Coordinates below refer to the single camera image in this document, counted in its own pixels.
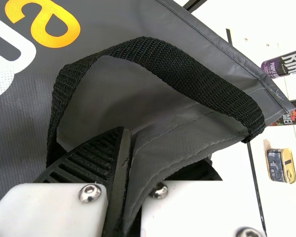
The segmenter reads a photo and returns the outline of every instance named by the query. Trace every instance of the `black strap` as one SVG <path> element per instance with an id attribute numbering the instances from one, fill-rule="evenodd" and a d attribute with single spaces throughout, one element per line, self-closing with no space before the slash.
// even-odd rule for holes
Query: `black strap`
<path id="1" fill-rule="evenodd" d="M 175 46 L 159 39 L 139 37 L 66 65 L 52 94 L 47 137 L 47 166 L 59 158 L 57 126 L 80 80 L 102 56 L 126 59 L 152 72 L 181 94 L 219 113 L 234 117 L 247 127 L 247 143 L 263 132 L 264 116 L 257 103 Z"/>

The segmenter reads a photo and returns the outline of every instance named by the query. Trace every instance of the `purple can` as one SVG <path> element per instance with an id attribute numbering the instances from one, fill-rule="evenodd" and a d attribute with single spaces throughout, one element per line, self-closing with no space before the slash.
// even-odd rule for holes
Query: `purple can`
<path id="1" fill-rule="evenodd" d="M 273 79 L 295 74 L 296 51 L 264 61 L 261 68 Z"/>

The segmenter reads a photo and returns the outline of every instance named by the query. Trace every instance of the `yellow letter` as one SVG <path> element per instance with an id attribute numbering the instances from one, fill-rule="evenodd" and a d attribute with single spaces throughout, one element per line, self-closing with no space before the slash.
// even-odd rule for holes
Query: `yellow letter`
<path id="1" fill-rule="evenodd" d="M 16 23 L 25 17 L 22 13 L 22 7 L 28 3 L 36 3 L 41 6 L 41 11 L 31 26 L 32 36 L 38 43 L 49 48 L 61 48 L 71 44 L 79 36 L 79 22 L 69 12 L 51 0 L 9 0 L 5 5 L 5 13 L 12 23 Z M 46 32 L 45 27 L 53 14 L 68 27 L 67 32 L 62 36 L 51 36 Z"/>

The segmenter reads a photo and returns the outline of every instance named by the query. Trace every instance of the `printed logo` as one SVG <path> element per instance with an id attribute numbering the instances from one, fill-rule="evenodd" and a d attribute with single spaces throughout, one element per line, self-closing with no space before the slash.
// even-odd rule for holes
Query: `printed logo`
<path id="1" fill-rule="evenodd" d="M 8 27 L 1 20 L 0 37 L 21 52 L 21 56 L 14 61 L 8 61 L 0 56 L 0 95 L 2 95 L 11 86 L 14 74 L 27 68 L 34 60 L 36 48 L 32 42 Z"/>
<path id="2" fill-rule="evenodd" d="M 31 34 L 41 45 L 49 48 L 65 47 L 79 36 L 80 25 L 75 17 L 51 0 L 9 0 L 4 9 L 9 20 L 16 23 L 24 18 L 22 7 L 29 3 L 36 3 L 41 6 L 41 11 L 31 25 Z M 52 15 L 58 17 L 67 25 L 68 30 L 62 36 L 51 36 L 45 30 Z M 32 42 L 1 20 L 0 37 L 21 52 L 20 57 L 14 61 L 8 61 L 0 56 L 0 95 L 2 95 L 11 86 L 14 75 L 26 69 L 32 63 L 36 56 L 36 48 Z"/>
<path id="3" fill-rule="evenodd" d="M 69 12 L 51 0 L 9 0 L 5 5 L 5 13 L 12 23 L 16 23 L 22 18 L 22 7 L 29 3 L 36 3 L 41 6 L 41 11 L 34 19 L 31 26 L 33 38 L 49 48 L 60 48 L 71 44 L 80 34 L 79 22 Z M 67 32 L 59 37 L 51 36 L 45 27 L 51 16 L 55 15 L 67 25 Z"/>

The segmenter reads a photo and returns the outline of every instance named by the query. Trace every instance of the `stitched seam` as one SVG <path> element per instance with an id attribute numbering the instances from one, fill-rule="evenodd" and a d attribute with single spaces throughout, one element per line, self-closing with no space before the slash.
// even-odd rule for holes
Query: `stitched seam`
<path id="1" fill-rule="evenodd" d="M 202 116 L 200 116 L 200 117 L 198 117 L 198 118 L 196 118 L 196 119 L 194 119 L 194 120 L 192 120 L 192 121 L 187 121 L 187 122 L 184 122 L 184 123 L 177 124 L 177 125 L 175 125 L 174 127 L 170 128 L 170 130 L 168 130 L 167 132 L 165 132 L 165 133 L 163 133 L 163 134 L 161 134 L 161 135 L 159 135 L 159 136 L 157 136 L 157 137 L 152 138 L 150 141 L 146 142 L 145 144 L 143 144 L 141 147 L 139 147 L 139 148 L 136 150 L 136 152 L 135 152 L 135 154 L 134 154 L 134 156 L 133 156 L 133 161 L 135 160 L 135 157 L 136 157 L 138 151 L 139 151 L 141 148 L 143 148 L 145 145 L 147 145 L 147 144 L 153 142 L 154 140 L 156 140 L 156 139 L 162 137 L 163 135 L 169 133 L 170 131 L 172 131 L 173 129 L 177 128 L 177 127 L 180 126 L 180 125 L 184 125 L 184 124 L 187 124 L 187 123 L 190 123 L 190 122 L 194 122 L 194 121 L 200 119 L 200 118 L 203 117 L 203 116 L 206 116 L 206 115 L 211 114 L 211 113 L 216 113 L 216 112 L 217 112 L 217 111 L 211 111 L 211 112 L 209 112 L 209 113 L 207 113 L 207 114 L 203 114 Z"/>
<path id="2" fill-rule="evenodd" d="M 145 190 L 145 189 L 147 188 L 148 184 L 150 183 L 150 181 L 151 181 L 152 179 L 154 179 L 154 177 L 157 176 L 158 174 L 160 174 L 161 172 L 165 171 L 166 169 L 171 168 L 172 166 L 174 166 L 174 165 L 176 165 L 176 164 L 178 164 L 178 163 L 180 163 L 180 162 L 182 162 L 182 161 L 184 161 L 184 160 L 187 160 L 187 159 L 193 158 L 194 156 L 197 156 L 199 153 L 201 153 L 202 151 L 205 151 L 206 149 L 212 147 L 213 145 L 217 145 L 217 144 L 220 144 L 220 143 L 222 143 L 222 142 L 226 142 L 226 141 L 232 140 L 232 139 L 236 138 L 237 136 L 239 136 L 240 134 L 241 134 L 241 133 L 238 133 L 237 135 L 235 135 L 235 136 L 233 136 L 233 137 L 231 137 L 231 138 L 228 138 L 228 139 L 226 139 L 226 140 L 222 140 L 222 141 L 220 141 L 220 142 L 217 142 L 217 143 L 211 144 L 211 145 L 205 147 L 204 149 L 201 149 L 201 150 L 198 151 L 196 154 L 191 155 L 191 156 L 189 156 L 188 158 L 183 158 L 183 159 L 179 160 L 178 162 L 175 162 L 175 163 L 171 164 L 170 166 L 168 166 L 168 167 L 162 169 L 161 171 L 159 171 L 158 173 L 156 173 L 155 175 L 153 175 L 153 176 L 148 180 L 147 185 L 142 189 L 141 194 L 139 195 L 139 197 L 136 199 L 136 201 L 135 201 L 134 203 L 136 204 L 136 203 L 138 202 L 138 200 L 142 198 L 143 193 L 144 193 L 143 190 Z M 131 212 L 130 216 L 132 216 L 132 215 L 134 214 L 134 210 L 135 210 L 134 207 L 135 207 L 135 206 L 133 206 L 133 208 L 132 208 L 133 211 Z"/>
<path id="3" fill-rule="evenodd" d="M 133 161 L 132 161 L 132 162 L 134 162 L 135 157 L 136 157 L 138 151 L 141 150 L 141 148 L 143 148 L 144 146 L 146 146 L 146 145 L 148 145 L 149 143 L 153 142 L 154 140 L 156 140 L 156 139 L 162 137 L 163 135 L 166 135 L 167 133 L 171 132 L 172 130 L 174 130 L 175 128 L 177 128 L 177 127 L 179 127 L 179 126 L 181 126 L 181 125 L 184 125 L 184 124 L 187 124 L 187 123 L 190 123 L 190 122 L 195 122 L 196 120 L 200 119 L 201 117 L 204 117 L 204 116 L 206 116 L 206 115 L 208 115 L 208 114 L 211 114 L 211 113 L 213 113 L 213 112 L 215 112 L 215 111 L 211 111 L 211 112 L 209 112 L 209 113 L 207 113 L 207 114 L 203 114 L 202 116 L 200 116 L 200 117 L 198 117 L 198 118 L 196 118 L 196 119 L 194 119 L 194 120 L 191 120 L 191 121 L 187 121 L 187 122 L 184 122 L 184 123 L 177 124 L 177 125 L 175 125 L 174 127 L 170 128 L 167 132 L 162 133 L 161 135 L 159 135 L 159 136 L 157 136 L 157 137 L 154 137 L 152 140 L 146 142 L 145 144 L 143 144 L 141 147 L 139 147 L 139 148 L 137 149 L 137 151 L 136 151 L 135 154 L 134 154 L 134 157 L 133 157 Z"/>
<path id="4" fill-rule="evenodd" d="M 276 102 L 284 109 L 285 106 L 284 104 L 278 99 L 277 95 L 273 92 L 271 88 L 267 86 L 265 82 L 262 81 L 262 79 L 256 75 L 254 72 L 252 72 L 249 68 L 247 68 L 242 62 L 238 61 L 236 58 L 234 58 L 232 55 L 227 53 L 223 48 L 219 47 L 215 42 L 213 42 L 210 38 L 208 38 L 205 34 L 203 34 L 193 23 L 189 22 L 187 19 L 185 19 L 183 16 L 181 16 L 177 11 L 175 11 L 171 6 L 169 6 L 167 3 L 165 3 L 163 0 L 156 0 L 162 5 L 166 5 L 168 9 L 171 9 L 173 13 L 175 13 L 179 18 L 181 18 L 185 23 L 190 25 L 195 31 L 197 31 L 201 36 L 203 36 L 205 39 L 207 39 L 210 43 L 212 43 L 214 46 L 216 46 L 218 49 L 220 49 L 223 53 L 225 53 L 229 58 L 231 58 L 233 61 L 238 63 L 245 71 L 247 71 L 249 74 L 251 74 L 253 77 L 258 79 L 258 81 L 265 87 L 267 88 L 267 91 L 269 94 L 276 100 Z"/>

